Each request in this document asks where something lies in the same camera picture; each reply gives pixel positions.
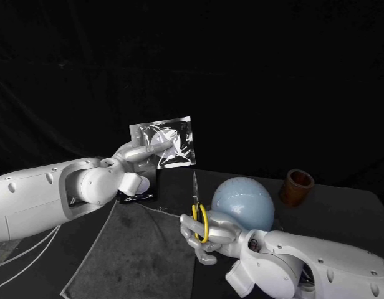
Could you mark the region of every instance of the black table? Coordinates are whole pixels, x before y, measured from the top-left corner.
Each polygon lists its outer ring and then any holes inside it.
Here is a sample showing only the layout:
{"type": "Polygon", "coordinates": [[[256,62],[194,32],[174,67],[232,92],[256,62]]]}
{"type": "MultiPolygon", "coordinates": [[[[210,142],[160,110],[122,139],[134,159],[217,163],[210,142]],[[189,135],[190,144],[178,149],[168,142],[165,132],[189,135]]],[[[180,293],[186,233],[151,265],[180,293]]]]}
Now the black table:
{"type": "MultiPolygon", "coordinates": [[[[152,208],[176,214],[189,214],[191,207],[193,169],[173,168],[158,171],[158,200],[147,202],[152,208]]],[[[239,175],[196,170],[199,197],[210,205],[220,183],[239,175]]],[[[266,188],[275,206],[275,216],[284,231],[331,240],[370,251],[384,258],[384,206],[376,196],[347,188],[315,185],[304,203],[288,208],[277,198],[281,180],[253,178],[266,188]]],[[[0,288],[0,298],[62,298],[59,296],[86,255],[111,211],[112,202],[96,212],[62,225],[54,240],[40,259],[24,273],[0,288]]],[[[43,239],[47,232],[26,238],[8,258],[43,239]]],[[[0,268],[0,283],[30,264],[43,250],[34,249],[24,257],[0,268]]],[[[217,264],[194,265],[191,298],[239,298],[225,281],[225,273],[235,259],[214,253],[217,264]]],[[[265,298],[253,288],[246,298],[265,298]]]]}

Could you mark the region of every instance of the scissors blade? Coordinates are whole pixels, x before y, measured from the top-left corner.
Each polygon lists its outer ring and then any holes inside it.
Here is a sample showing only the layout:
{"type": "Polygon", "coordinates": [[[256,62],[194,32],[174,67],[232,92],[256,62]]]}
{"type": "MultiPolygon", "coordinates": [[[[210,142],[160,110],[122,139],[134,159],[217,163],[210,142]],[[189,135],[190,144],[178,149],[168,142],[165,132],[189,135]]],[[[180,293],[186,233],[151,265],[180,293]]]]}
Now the scissors blade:
{"type": "Polygon", "coordinates": [[[197,179],[196,179],[196,172],[193,172],[193,199],[194,199],[194,205],[199,202],[199,191],[197,191],[197,179]]]}

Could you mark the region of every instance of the brown cup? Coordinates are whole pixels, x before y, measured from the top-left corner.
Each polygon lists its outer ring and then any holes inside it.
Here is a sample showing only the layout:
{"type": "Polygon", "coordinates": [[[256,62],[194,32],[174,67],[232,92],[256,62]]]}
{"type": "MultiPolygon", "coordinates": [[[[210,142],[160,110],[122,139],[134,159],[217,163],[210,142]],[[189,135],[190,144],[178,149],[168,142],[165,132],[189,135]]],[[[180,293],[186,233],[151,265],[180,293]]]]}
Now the brown cup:
{"type": "Polygon", "coordinates": [[[284,204],[290,207],[297,207],[304,201],[313,186],[314,179],[310,174],[298,169],[290,170],[278,192],[284,204]]]}

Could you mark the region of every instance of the gray cloth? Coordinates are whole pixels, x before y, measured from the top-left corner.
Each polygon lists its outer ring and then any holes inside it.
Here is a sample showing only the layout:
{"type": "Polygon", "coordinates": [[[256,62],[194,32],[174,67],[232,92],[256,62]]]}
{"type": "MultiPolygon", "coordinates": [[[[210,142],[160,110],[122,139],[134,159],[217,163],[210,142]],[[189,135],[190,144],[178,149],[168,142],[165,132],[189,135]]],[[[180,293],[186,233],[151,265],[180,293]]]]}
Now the gray cloth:
{"type": "Polygon", "coordinates": [[[178,218],[116,203],[63,297],[189,299],[193,271],[178,218]]]}

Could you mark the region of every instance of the light blue balloon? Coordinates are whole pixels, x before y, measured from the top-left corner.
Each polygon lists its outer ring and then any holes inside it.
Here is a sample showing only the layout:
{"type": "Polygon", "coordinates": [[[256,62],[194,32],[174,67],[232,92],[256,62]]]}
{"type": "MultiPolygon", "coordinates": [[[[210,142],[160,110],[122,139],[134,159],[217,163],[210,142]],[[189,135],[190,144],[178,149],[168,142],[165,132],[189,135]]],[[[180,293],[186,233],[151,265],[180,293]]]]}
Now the light blue balloon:
{"type": "Polygon", "coordinates": [[[253,179],[227,179],[216,189],[210,208],[230,215],[245,229],[271,230],[274,203],[264,186],[253,179]]]}

